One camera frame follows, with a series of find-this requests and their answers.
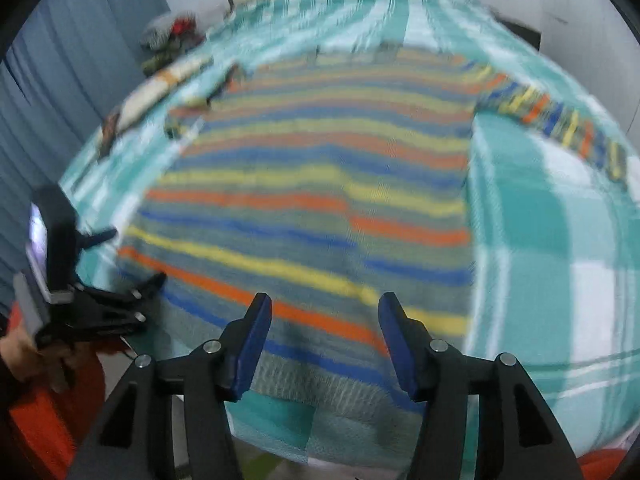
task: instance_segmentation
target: orange stripe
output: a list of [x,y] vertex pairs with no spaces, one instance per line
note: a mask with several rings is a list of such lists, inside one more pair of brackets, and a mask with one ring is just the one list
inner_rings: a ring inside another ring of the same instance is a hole
[[498,74],[496,77],[494,77],[491,81],[489,81],[484,86],[484,90],[491,90],[491,89],[497,87],[505,79],[507,79],[507,76],[505,74]]
[[395,220],[366,218],[364,216],[350,216],[349,223],[354,229],[368,235],[394,238],[395,240],[421,245],[451,247],[467,245],[470,242],[469,233],[463,229],[437,231]]
[[468,165],[466,154],[437,155],[420,148],[405,146],[396,141],[380,139],[365,134],[347,132],[331,132],[327,134],[281,134],[276,136],[243,137],[241,139],[213,140],[205,144],[192,145],[184,150],[184,155],[232,150],[247,146],[298,147],[318,146],[320,144],[337,144],[345,148],[353,148],[377,155],[400,158],[407,162],[423,164],[438,170],[464,170]]
[[468,244],[465,230],[440,231],[395,220],[366,218],[349,214],[350,205],[339,199],[309,193],[261,195],[252,193],[215,193],[209,191],[181,191],[152,189],[146,197],[159,202],[215,204],[222,207],[251,209],[302,209],[345,216],[351,227],[363,234],[391,238],[403,242],[450,247]]
[[591,143],[593,142],[593,123],[591,121],[584,121],[584,139],[580,145],[580,156],[584,159],[589,158],[589,150],[591,149]]
[[[214,280],[213,278],[209,278],[201,274],[188,272],[184,269],[180,269],[179,267],[170,266],[164,262],[160,262],[159,260],[137,252],[132,246],[122,247],[118,251],[118,254],[120,256],[130,258],[149,269],[165,272],[172,278],[176,278],[188,285],[196,286],[201,290],[206,290],[211,294],[215,294],[219,298],[233,301],[245,307],[251,304],[251,301],[254,298],[254,293],[252,292],[242,290],[241,288],[229,285],[228,283],[219,282],[218,280]],[[317,312],[302,310],[292,304],[279,300],[273,301],[273,315],[293,323],[322,330],[343,339],[349,339],[351,341],[370,345],[379,353],[383,355],[388,354],[383,339],[376,332],[373,332],[373,330],[362,325],[335,319],[334,317],[327,316],[326,314],[318,314]]]
[[349,205],[343,200],[309,193],[261,195],[254,193],[152,189],[146,194],[146,197],[162,202],[203,203],[220,207],[245,207],[266,210],[303,209],[345,214],[349,209]]
[[549,95],[543,94],[538,102],[533,106],[531,111],[522,118],[522,122],[525,124],[531,124],[540,114],[542,108],[549,102]]

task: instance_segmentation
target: red cloth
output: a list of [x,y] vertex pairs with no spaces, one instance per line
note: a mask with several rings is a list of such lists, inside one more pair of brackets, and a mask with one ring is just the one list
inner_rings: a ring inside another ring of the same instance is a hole
[[[14,305],[9,330],[21,319]],[[104,373],[98,357],[92,353],[88,363],[76,370],[73,388],[57,394],[42,378],[34,381],[10,409],[18,438],[41,477],[56,480],[66,477],[76,443],[88,433],[103,402]]]
[[607,480],[625,455],[623,449],[601,449],[581,456],[578,463],[585,480]]
[[196,19],[193,16],[181,16],[176,18],[171,27],[171,34],[180,36],[186,32],[194,32],[196,30]]

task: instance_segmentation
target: teal plaid blanket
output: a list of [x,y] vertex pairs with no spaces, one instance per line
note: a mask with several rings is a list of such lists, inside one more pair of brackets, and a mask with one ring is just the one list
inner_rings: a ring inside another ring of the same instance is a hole
[[[214,65],[160,103],[72,184],[95,151],[89,143],[61,180],[87,227],[128,225],[143,193],[196,136],[163,134],[167,110],[208,95],[234,62],[249,68],[319,46],[359,50],[382,41],[455,52],[488,62],[519,82],[597,119],[627,147],[628,190],[640,162],[600,105],[571,77],[496,23],[474,0],[259,0],[209,33],[199,52]],[[561,146],[494,114],[474,121],[468,183],[475,253],[471,316],[463,350],[517,355],[558,417],[576,453],[605,444],[638,418],[640,265],[636,206],[623,186]],[[117,244],[87,253],[80,275],[111,286]],[[150,340],[160,355],[185,353],[184,316],[169,302]],[[470,423],[476,409],[470,407]],[[248,392],[230,407],[239,438],[294,460],[402,469],[415,425],[367,424]]]

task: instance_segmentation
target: person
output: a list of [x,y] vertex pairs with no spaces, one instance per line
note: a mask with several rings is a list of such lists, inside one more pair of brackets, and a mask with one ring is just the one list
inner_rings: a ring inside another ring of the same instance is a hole
[[[96,351],[117,351],[118,343],[56,343],[38,351],[14,305],[7,334],[0,338],[0,477],[66,477],[78,443],[104,402]],[[56,393],[47,372],[61,365],[73,371],[75,380]]]

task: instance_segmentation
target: screw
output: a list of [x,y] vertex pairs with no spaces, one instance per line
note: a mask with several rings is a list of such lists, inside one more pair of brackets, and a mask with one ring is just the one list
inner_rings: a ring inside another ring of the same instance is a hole
[[518,360],[515,355],[505,352],[504,354],[500,354],[500,362],[505,366],[513,366]]
[[147,354],[142,354],[136,357],[136,360],[133,362],[135,362],[138,368],[146,368],[151,364],[151,356]]
[[448,343],[442,339],[432,339],[429,346],[434,352],[446,352],[449,348]]
[[217,339],[212,339],[211,341],[207,341],[206,343],[204,343],[204,345],[202,345],[202,349],[207,354],[215,354],[221,348],[222,348],[222,345],[220,344],[220,341],[218,341]]

